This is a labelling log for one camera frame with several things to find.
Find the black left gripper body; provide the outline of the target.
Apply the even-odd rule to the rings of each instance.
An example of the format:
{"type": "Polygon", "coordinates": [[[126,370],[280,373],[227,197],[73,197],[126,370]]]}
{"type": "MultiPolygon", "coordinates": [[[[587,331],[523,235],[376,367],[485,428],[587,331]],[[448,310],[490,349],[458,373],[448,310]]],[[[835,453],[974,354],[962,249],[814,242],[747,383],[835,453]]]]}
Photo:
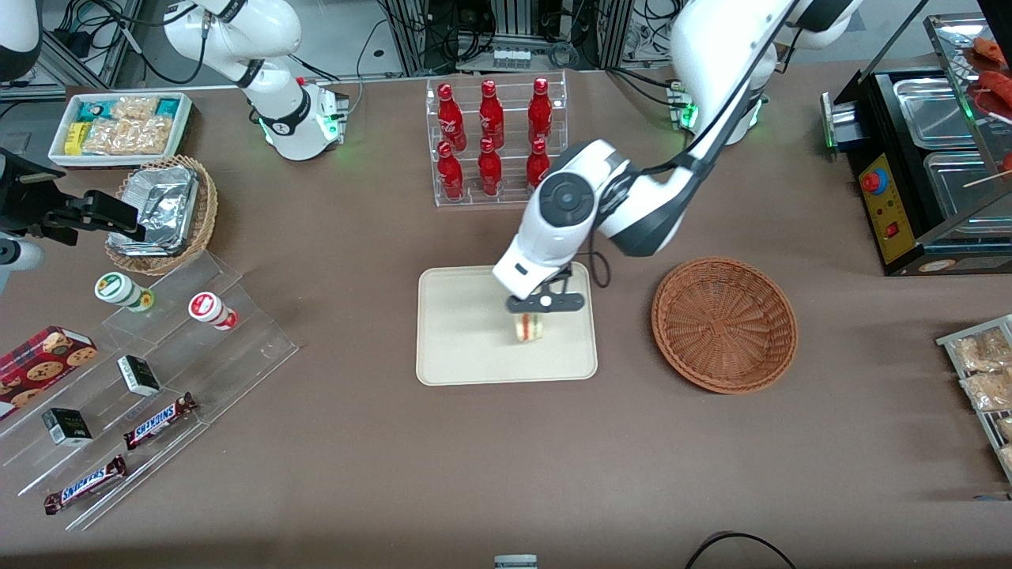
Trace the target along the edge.
{"type": "Polygon", "coordinates": [[[509,296],[505,309],[509,314],[550,314],[579,312],[587,306],[586,296],[569,291],[572,267],[566,266],[557,275],[539,284],[525,299],[509,296]]]}

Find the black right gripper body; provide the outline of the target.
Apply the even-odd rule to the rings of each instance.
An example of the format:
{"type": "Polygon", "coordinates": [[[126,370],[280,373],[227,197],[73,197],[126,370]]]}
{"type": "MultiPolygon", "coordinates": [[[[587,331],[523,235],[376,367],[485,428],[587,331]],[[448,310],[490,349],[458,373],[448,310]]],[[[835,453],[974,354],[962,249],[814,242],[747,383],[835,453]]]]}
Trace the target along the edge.
{"type": "Polygon", "coordinates": [[[73,247],[78,231],[65,220],[78,220],[71,212],[77,197],[65,194],[55,180],[63,173],[1,150],[1,224],[14,236],[33,236],[73,247]]]}

